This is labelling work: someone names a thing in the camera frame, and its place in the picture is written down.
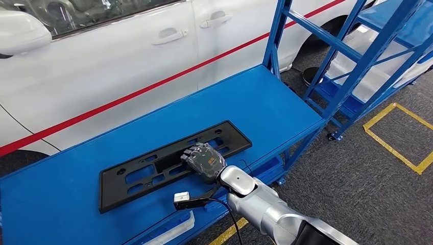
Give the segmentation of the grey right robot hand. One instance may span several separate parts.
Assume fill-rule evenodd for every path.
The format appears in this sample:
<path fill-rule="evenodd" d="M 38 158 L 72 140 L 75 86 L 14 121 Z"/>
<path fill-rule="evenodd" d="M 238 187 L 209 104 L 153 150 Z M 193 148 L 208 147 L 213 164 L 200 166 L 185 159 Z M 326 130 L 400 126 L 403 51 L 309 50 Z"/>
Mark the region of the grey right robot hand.
<path fill-rule="evenodd" d="M 208 143 L 193 144 L 184 150 L 180 158 L 196 171 L 206 184 L 215 183 L 227 166 L 225 158 Z"/>

